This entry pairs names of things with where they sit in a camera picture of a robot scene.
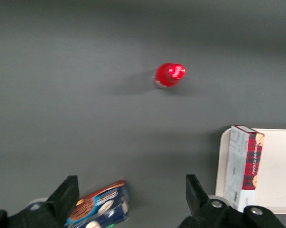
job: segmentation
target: red plaid box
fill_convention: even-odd
[[[243,212],[253,205],[264,134],[246,126],[231,127],[224,197]]]

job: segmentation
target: small red bottle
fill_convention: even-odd
[[[160,88],[177,85],[185,75],[185,68],[181,64],[164,63],[155,74],[154,81]]]

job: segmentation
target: blue cookie package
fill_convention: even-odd
[[[128,190],[120,180],[82,197],[64,228],[106,228],[128,220]]]

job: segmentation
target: white tray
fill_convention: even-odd
[[[221,137],[216,195],[223,196],[230,130]],[[286,214],[286,130],[256,129],[265,134],[260,158],[255,205]]]

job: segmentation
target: snack box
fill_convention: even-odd
[[[82,197],[64,228],[106,228],[128,220],[128,190],[120,180]]]
[[[264,134],[242,125],[231,127],[223,197],[239,212],[254,205]]]

